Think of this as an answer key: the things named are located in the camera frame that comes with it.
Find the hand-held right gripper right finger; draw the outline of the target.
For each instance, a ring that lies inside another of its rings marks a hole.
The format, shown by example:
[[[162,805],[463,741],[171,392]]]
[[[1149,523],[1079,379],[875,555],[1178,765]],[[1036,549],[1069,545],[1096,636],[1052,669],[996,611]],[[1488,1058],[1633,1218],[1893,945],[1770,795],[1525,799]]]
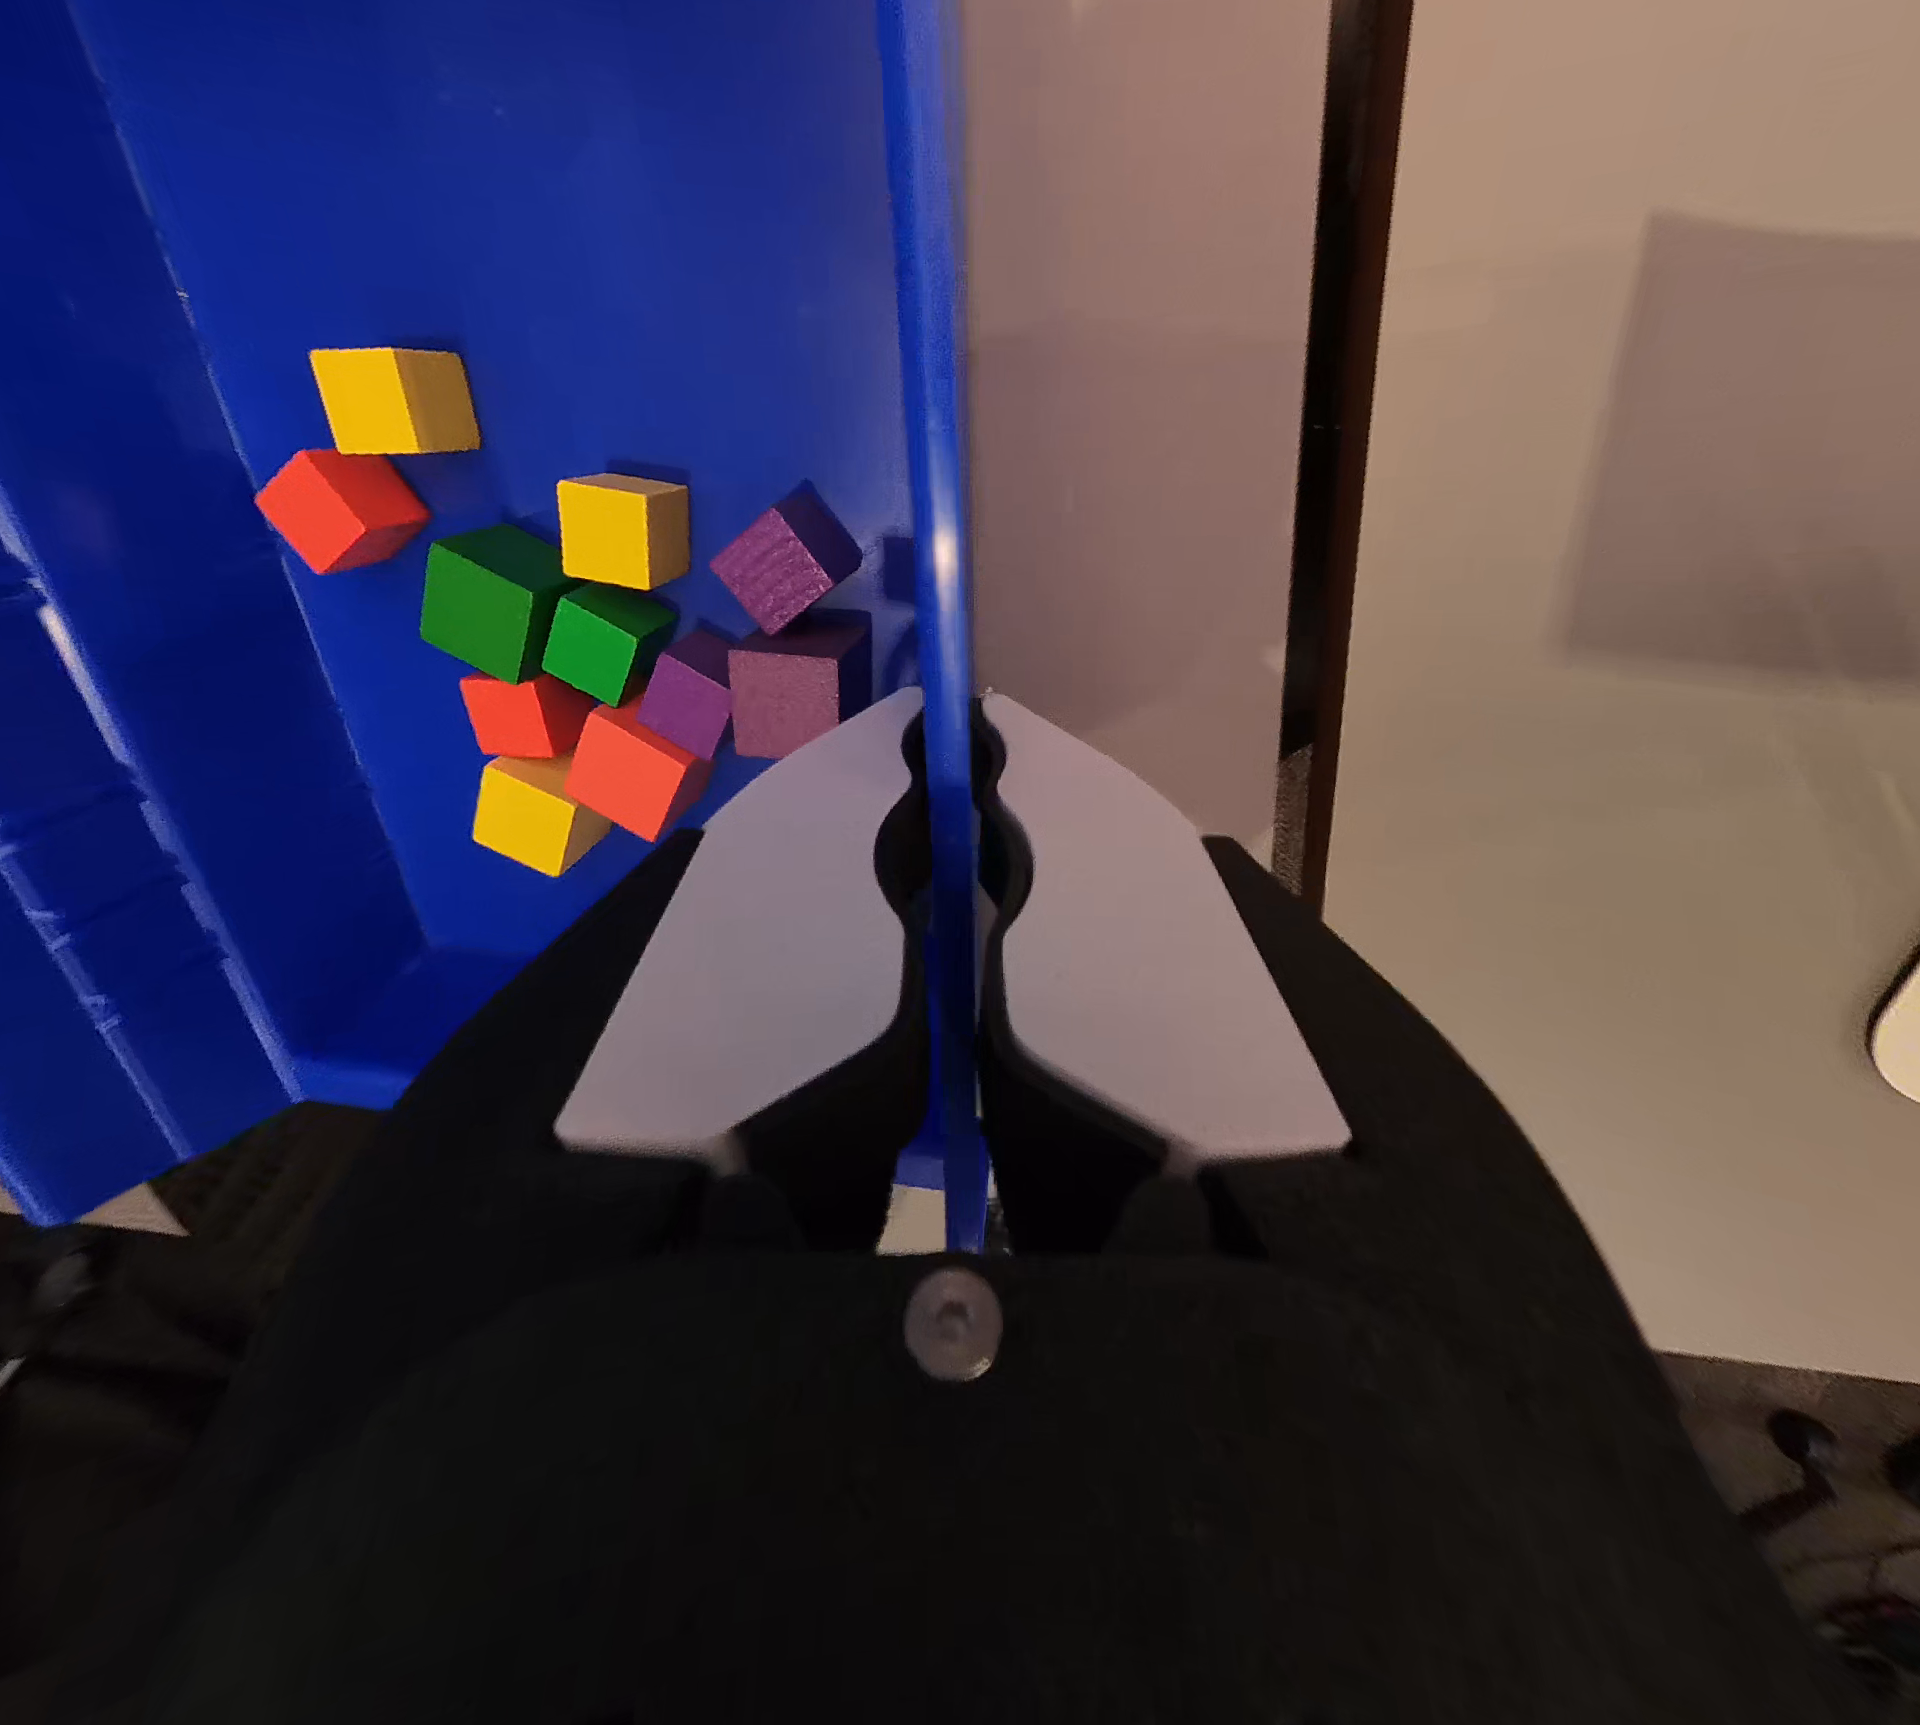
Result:
[[[1342,1152],[1350,1122],[1201,833],[1005,694],[973,736],[977,1099],[1007,1233],[1111,1233],[1149,1180]]]

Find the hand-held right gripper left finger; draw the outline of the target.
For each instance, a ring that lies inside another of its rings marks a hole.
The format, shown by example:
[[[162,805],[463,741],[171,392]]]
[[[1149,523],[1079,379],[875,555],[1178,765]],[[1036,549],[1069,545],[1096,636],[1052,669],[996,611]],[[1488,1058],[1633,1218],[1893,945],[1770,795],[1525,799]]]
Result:
[[[737,792],[702,828],[556,1138],[752,1174],[801,1233],[884,1233],[929,1099],[926,788],[909,686]]]

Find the blue plastic bin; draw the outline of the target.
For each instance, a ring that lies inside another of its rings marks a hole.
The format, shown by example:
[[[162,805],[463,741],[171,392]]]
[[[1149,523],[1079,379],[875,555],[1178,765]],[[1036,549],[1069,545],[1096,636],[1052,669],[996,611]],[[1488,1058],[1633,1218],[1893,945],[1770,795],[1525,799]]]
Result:
[[[933,1105],[971,956],[949,0],[4,0],[4,1191],[60,1227],[299,1099],[389,1105],[645,855],[468,838],[425,546],[689,485],[686,617],[812,482],[932,717]],[[316,575],[308,353],[463,361],[480,450]]]

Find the white board stand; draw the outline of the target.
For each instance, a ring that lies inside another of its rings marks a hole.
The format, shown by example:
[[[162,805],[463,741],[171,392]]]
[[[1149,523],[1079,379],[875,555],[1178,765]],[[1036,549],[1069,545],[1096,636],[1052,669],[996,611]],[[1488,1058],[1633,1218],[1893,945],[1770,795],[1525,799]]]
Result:
[[[1877,1079],[1918,1102],[1918,948],[1911,948],[1870,1012],[1866,1055]]]

